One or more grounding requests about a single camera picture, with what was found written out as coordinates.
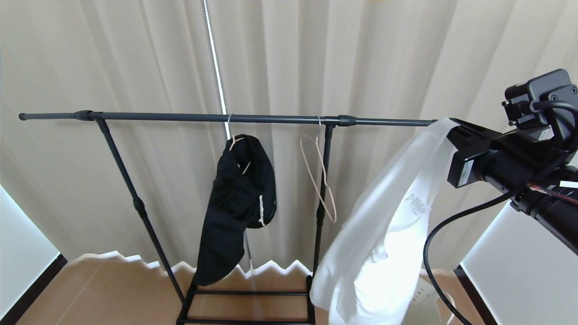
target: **clothes rack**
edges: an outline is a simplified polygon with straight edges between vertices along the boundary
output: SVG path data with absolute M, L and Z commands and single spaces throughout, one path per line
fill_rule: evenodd
M 175 279 L 175 275 L 171 270 L 166 255 L 162 249 L 153 226 L 150 223 L 147 215 L 145 204 L 138 196 L 128 171 L 123 163 L 123 159 L 118 152 L 116 144 L 114 143 L 110 129 L 106 120 L 148 120 L 148 121 L 199 121 L 199 122 L 236 122 L 236 123 L 286 123 L 286 124 L 323 124 L 325 125 L 325 140 L 323 149 L 323 164 L 325 170 L 329 170 L 329 155 L 331 152 L 331 138 L 335 127 L 348 127 L 352 125 L 389 125 L 389 126 L 411 126 L 422 127 L 428 126 L 435 120 L 398 120 L 398 119 L 363 119 L 350 115 L 339 116 L 282 116 L 282 115 L 218 115 L 218 114 L 180 114 L 180 113 L 121 113 L 121 112 L 93 112 L 91 110 L 81 110 L 75 113 L 35 113 L 19 115 L 20 120 L 81 120 L 94 121 L 100 127 L 104 134 L 106 143 L 110 148 L 112 156 L 118 166 L 118 169 L 128 187 L 128 191 L 132 197 L 132 203 L 138 215 L 142 219 L 144 227 L 149 233 L 150 239 L 157 250 L 158 256 L 165 268 L 169 279 L 179 300 L 181 301 L 181 311 L 177 317 L 176 324 L 232 324 L 232 325 L 249 325 L 249 324 L 275 324 L 275 325 L 297 325 L 297 324 L 315 324 L 315 311 L 313 304 L 309 298 L 311 284 L 317 267 L 319 265 L 319 250 L 321 244 L 321 230 L 323 229 L 323 220 L 325 217 L 325 208 L 321 200 L 325 199 L 325 183 L 321 182 L 320 194 L 321 199 L 316 212 L 316 234 L 315 247 L 313 254 L 313 272 L 306 278 L 307 291 L 293 292 L 293 291 L 228 291 L 228 290 L 198 290 L 195 283 L 195 276 L 192 277 L 191 284 L 186 291 L 186 296 L 183 294 L 179 284 Z M 266 321 L 266 320 L 218 320 L 218 319 L 189 319 L 188 311 L 191 308 L 192 299 L 197 294 L 220 294 L 220 295 L 240 295 L 240 296 L 304 296 L 307 298 L 307 321 L 292 322 L 292 321 Z

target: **wooden floor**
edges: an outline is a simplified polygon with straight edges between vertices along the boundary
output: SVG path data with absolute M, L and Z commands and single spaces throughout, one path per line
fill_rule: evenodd
M 305 289 L 305 272 L 298 267 L 286 274 L 269 267 L 249 278 L 236 269 L 227 278 L 206 287 L 220 290 Z M 176 278 L 183 290 L 193 273 L 187 265 L 177 267 Z M 441 272 L 442 288 L 456 300 L 457 308 L 473 324 L 483 324 L 459 280 Z M 306 321 L 305 297 L 195 296 L 189 318 Z M 170 324 L 180 312 L 180 302 L 171 283 L 158 267 L 142 261 L 127 262 L 117 256 L 99 259 L 85 256 L 68 263 L 18 322 L 28 324 Z M 447 317 L 449 311 L 442 308 Z M 317 324 L 327 324 L 327 312 L 316 309 Z

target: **beige curtain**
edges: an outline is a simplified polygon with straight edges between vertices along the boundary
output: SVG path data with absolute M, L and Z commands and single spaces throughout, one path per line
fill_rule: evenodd
M 503 91 L 555 68 L 578 78 L 576 1 L 208 0 L 227 113 L 400 119 L 443 116 L 506 130 Z M 118 250 L 157 259 L 94 123 L 20 122 L 20 112 L 221 113 L 202 1 L 3 2 L 1 183 L 68 258 Z M 171 264 L 195 266 L 220 123 L 109 125 Z M 278 210 L 248 231 L 253 266 L 312 266 L 316 199 L 299 138 L 315 125 L 231 123 L 274 163 Z M 329 185 L 338 222 L 410 127 L 337 128 Z M 319 175 L 311 144 L 306 152 Z M 431 226 L 494 198 L 444 184 Z M 432 265 L 453 268 L 499 212 L 439 234 Z

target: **black cable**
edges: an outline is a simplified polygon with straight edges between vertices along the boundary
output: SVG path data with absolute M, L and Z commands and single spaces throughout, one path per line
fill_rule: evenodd
M 578 147 L 578 108 L 576 108 L 572 103 L 566 101 L 541 101 L 534 102 L 532 107 L 537 110 L 559 108 L 571 112 L 574 115 L 574 134 L 572 136 L 572 141 L 570 145 L 565 148 L 565 150 L 574 151 Z
M 566 160 L 566 158 L 568 157 L 570 153 L 568 152 L 564 152 L 562 154 L 560 154 L 556 159 L 554 159 L 548 166 L 546 166 L 541 172 L 539 172 L 538 174 L 536 174 L 535 179 L 543 179 L 545 176 L 549 175 L 550 173 L 552 173 L 556 168 L 558 168 L 560 166 L 560 164 L 562 164 L 564 162 L 564 160 Z M 429 244 L 432 242 L 434 236 L 445 226 L 447 226 L 448 224 L 462 218 L 465 217 L 467 215 L 471 215 L 472 213 L 476 213 L 479 212 L 481 210 L 490 208 L 494 205 L 500 204 L 502 202 L 507 201 L 509 198 L 515 197 L 518 194 L 522 193 L 523 191 L 528 190 L 528 185 L 524 182 L 523 184 L 519 185 L 517 188 L 508 191 L 502 195 L 500 195 L 499 197 L 496 197 L 495 199 L 488 201 L 486 203 L 482 203 L 478 206 L 474 206 L 473 208 L 464 210 L 460 213 L 457 213 L 449 218 L 447 218 L 446 220 L 442 221 L 440 224 L 438 224 L 428 235 L 427 239 L 425 240 L 425 244 L 424 244 L 424 267 L 425 267 L 425 271 L 428 274 L 429 280 L 432 283 L 433 288 L 435 289 L 435 291 L 438 293 L 440 299 L 443 301 L 444 304 L 446 304 L 446 306 L 448 307 L 448 309 L 457 317 L 457 319 L 459 319 L 464 325 L 472 325 L 472 323 L 470 321 L 468 321 L 466 319 L 466 317 L 464 317 L 455 307 L 454 305 L 451 304 L 450 300 L 446 297 L 446 295 L 444 294 L 442 288 L 439 286 L 438 282 L 436 281 L 435 277 L 434 277 L 434 273 L 431 270 L 431 267 L 429 266 L 429 257 L 428 257 L 428 253 L 429 253 Z

